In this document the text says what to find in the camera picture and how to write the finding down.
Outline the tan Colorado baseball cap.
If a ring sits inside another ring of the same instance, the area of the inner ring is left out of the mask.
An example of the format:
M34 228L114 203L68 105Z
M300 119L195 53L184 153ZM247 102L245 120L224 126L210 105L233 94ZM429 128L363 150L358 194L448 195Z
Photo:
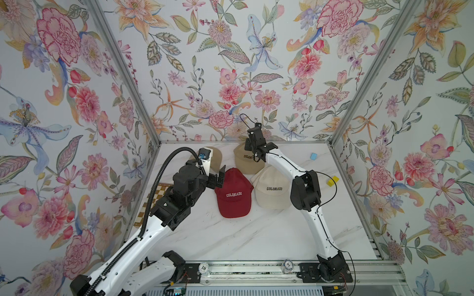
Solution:
M256 162L251 151L244 149L245 143L239 144L233 151L235 156L235 166L244 175L255 175L264 167L263 161Z

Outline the maroon cap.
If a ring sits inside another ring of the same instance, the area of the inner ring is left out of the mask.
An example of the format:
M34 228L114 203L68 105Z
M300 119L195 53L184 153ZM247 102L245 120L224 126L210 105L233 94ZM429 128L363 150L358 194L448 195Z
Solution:
M214 190L220 214L224 218L241 218L249 214L253 185L237 168L225 172L222 188Z

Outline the cream Colorado baseball cap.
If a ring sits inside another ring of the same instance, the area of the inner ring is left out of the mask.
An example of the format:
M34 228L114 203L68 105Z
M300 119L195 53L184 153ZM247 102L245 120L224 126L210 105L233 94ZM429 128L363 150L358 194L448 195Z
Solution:
M256 201L262 208L284 210L290 207L290 180L273 166L267 166L251 178Z

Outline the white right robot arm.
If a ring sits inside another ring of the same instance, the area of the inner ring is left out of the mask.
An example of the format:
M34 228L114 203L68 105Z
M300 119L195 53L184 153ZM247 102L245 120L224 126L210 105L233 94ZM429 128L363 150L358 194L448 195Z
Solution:
M336 281L345 273L344 269L348 264L343 255L344 251L336 246L330 235L321 211L323 203L318 178L321 173L295 164L276 144L267 142L262 132L262 124L255 123L247 133L248 139L244 149L252 152L254 160L269 164L291 181L291 204L302 212L317 245L319 278L325 282Z

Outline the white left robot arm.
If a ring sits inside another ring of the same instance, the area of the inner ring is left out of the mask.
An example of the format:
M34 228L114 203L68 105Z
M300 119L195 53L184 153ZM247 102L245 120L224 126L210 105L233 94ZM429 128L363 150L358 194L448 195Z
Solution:
M173 177L174 183L157 200L141 228L91 275L79 275L71 283L75 296L141 296L156 284L178 280L184 274L186 261L176 252L162 257L141 271L135 268L145 260L159 241L186 219L191 208L207 189L221 188L225 169L218 174L203 175L197 166L186 164Z

